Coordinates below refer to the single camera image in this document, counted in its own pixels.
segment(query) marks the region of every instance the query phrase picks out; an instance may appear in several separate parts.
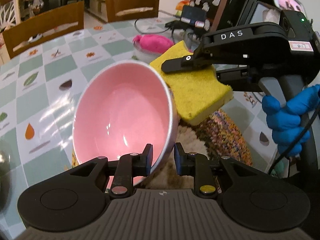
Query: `bowl rim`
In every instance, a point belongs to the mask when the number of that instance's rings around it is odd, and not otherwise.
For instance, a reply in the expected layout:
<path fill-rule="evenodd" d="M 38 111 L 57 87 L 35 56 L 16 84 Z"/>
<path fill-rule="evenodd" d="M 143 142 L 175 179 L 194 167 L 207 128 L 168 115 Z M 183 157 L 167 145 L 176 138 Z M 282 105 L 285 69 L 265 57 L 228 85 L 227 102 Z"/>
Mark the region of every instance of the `bowl rim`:
<path fill-rule="evenodd" d="M 104 73 L 105 71 L 111 69 L 111 68 L 114 68 L 116 66 L 118 66 L 119 64 L 124 64 L 124 63 L 130 63 L 130 64 L 138 64 L 138 65 L 141 65 L 145 68 L 147 68 L 148 70 L 150 70 L 151 72 L 154 73 L 154 75 L 158 78 L 158 80 L 161 82 L 162 84 L 162 87 L 164 88 L 164 91 L 166 93 L 166 96 L 167 96 L 167 101 L 168 101 L 168 108 L 169 108 L 169 123 L 168 123 L 168 131 L 167 131 L 167 138 L 165 140 L 165 143 L 164 143 L 164 147 L 159 155 L 159 157 L 157 158 L 156 162 L 151 166 L 151 171 L 150 171 L 150 174 L 153 173 L 153 171 L 159 166 L 159 164 L 161 163 L 161 160 L 162 158 L 164 157 L 166 151 L 167 151 L 167 148 L 168 148 L 168 145 L 170 143 L 170 138 L 171 138 L 171 135 L 173 133 L 172 129 L 173 129 L 173 102 L 172 102 L 172 96 L 171 96 L 171 93 L 170 93 L 170 90 L 169 90 L 169 87 L 167 86 L 167 84 L 165 83 L 165 81 L 163 80 L 163 78 L 160 76 L 160 74 L 153 68 L 151 67 L 149 64 L 143 62 L 143 61 L 140 61 L 140 60 L 133 60 L 133 59 L 127 59 L 127 60 L 120 60 L 120 61 L 117 61 L 117 62 L 114 62 L 106 67 L 104 67 L 102 70 L 100 70 L 86 85 L 84 91 L 82 92 L 79 100 L 78 100 L 78 103 L 76 105 L 76 110 L 75 110 L 75 114 L 74 114 L 74 118 L 73 118 L 73 121 L 72 121 L 72 145 L 73 145 L 73 151 L 75 153 L 75 157 L 79 163 L 79 165 L 82 164 L 82 162 L 79 161 L 78 159 L 78 156 L 77 156 L 77 151 L 76 151 L 76 146 L 75 146 L 75 137 L 74 137 L 74 129 L 75 129 L 75 121 L 76 121 L 76 115 L 77 115 L 77 112 L 78 112 L 78 108 L 79 108 L 79 105 L 81 103 L 81 100 L 85 94 L 85 92 L 87 91 L 88 87 L 97 79 L 98 76 L 100 76 L 102 73 Z M 140 179 L 137 183 L 134 183 L 134 186 L 141 183 L 146 177 L 142 177 L 142 179 Z"/>

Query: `tablet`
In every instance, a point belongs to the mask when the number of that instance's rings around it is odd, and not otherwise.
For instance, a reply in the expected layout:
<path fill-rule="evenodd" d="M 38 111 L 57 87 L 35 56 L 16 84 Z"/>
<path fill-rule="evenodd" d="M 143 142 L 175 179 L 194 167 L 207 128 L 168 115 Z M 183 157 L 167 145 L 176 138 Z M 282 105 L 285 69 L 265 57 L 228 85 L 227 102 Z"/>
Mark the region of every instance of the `tablet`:
<path fill-rule="evenodd" d="M 281 10 L 300 11 L 307 17 L 303 4 L 298 0 L 273 0 L 273 1 L 275 3 L 275 6 Z"/>

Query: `orange toy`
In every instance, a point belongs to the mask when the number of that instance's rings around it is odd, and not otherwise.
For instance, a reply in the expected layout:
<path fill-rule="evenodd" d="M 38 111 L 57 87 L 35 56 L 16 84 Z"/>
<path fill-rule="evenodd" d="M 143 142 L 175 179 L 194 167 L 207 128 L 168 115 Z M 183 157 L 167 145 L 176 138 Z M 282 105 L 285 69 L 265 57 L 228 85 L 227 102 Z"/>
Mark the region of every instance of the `orange toy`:
<path fill-rule="evenodd" d="M 190 3 L 190 0 L 183 0 L 183 1 L 180 1 L 177 6 L 176 6 L 176 10 L 178 11 L 182 11 L 182 8 L 185 6 L 185 5 L 189 5 Z"/>

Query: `pink plush toy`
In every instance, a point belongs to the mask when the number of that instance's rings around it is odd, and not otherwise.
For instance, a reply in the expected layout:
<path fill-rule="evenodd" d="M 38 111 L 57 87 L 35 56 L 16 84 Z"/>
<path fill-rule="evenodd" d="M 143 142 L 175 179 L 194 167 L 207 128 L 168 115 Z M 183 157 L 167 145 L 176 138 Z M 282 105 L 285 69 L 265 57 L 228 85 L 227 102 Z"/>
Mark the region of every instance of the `pink plush toy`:
<path fill-rule="evenodd" d="M 144 36 L 137 35 L 133 42 L 139 42 L 141 49 L 153 53 L 165 53 L 173 46 L 173 41 L 157 34 L 146 34 Z"/>

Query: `screen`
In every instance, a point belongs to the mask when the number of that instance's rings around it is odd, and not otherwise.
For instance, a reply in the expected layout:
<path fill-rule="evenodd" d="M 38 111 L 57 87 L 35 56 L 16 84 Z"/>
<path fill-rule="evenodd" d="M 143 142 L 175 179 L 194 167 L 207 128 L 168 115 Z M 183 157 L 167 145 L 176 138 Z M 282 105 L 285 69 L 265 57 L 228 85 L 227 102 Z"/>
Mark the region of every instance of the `screen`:
<path fill-rule="evenodd" d="M 201 23 L 205 23 L 207 17 L 207 12 L 198 7 L 191 7 L 185 5 L 182 9 L 181 13 L 181 21 L 189 23 L 190 25 L 196 25 Z"/>
<path fill-rule="evenodd" d="M 253 15 L 252 15 L 252 18 L 250 20 L 250 24 L 253 24 L 253 23 L 262 23 L 263 22 L 263 11 L 265 10 L 268 10 L 269 8 L 258 3 Z"/>
<path fill-rule="evenodd" d="M 298 0 L 274 0 L 274 2 L 282 10 L 300 11 L 306 16 L 303 5 Z"/>

